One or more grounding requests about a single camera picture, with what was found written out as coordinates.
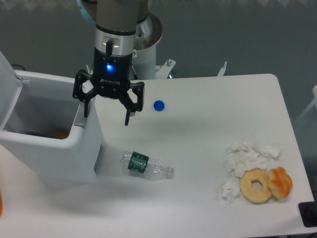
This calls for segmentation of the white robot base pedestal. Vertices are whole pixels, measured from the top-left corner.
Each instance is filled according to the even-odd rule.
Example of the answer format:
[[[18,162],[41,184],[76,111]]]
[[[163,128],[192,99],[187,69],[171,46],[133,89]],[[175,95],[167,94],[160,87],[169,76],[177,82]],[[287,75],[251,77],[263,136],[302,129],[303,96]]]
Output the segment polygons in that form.
[[[176,61],[167,59],[163,65],[157,65],[157,44],[162,38],[161,21],[152,13],[137,24],[133,50],[133,73],[140,80],[171,79],[171,71]]]

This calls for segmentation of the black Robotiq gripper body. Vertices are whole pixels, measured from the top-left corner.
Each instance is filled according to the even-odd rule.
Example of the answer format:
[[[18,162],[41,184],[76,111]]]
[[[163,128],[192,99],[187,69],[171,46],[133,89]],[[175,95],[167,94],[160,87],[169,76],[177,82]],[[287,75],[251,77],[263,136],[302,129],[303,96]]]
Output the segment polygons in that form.
[[[132,54],[125,56],[106,55],[94,49],[94,66],[91,84],[93,90],[92,97],[100,95],[102,97],[127,99],[127,91],[130,89],[130,69],[132,64]]]

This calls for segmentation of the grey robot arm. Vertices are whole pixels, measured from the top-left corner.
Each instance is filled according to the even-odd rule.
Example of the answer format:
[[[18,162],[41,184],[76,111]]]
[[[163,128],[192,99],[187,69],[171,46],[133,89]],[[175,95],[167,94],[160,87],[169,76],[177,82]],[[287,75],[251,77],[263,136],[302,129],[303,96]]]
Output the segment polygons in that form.
[[[143,4],[140,0],[79,0],[78,4],[96,22],[94,65],[92,74],[83,69],[77,72],[72,96],[84,104],[85,117],[95,96],[118,99],[126,108],[128,125],[144,105],[144,82],[129,79]]]

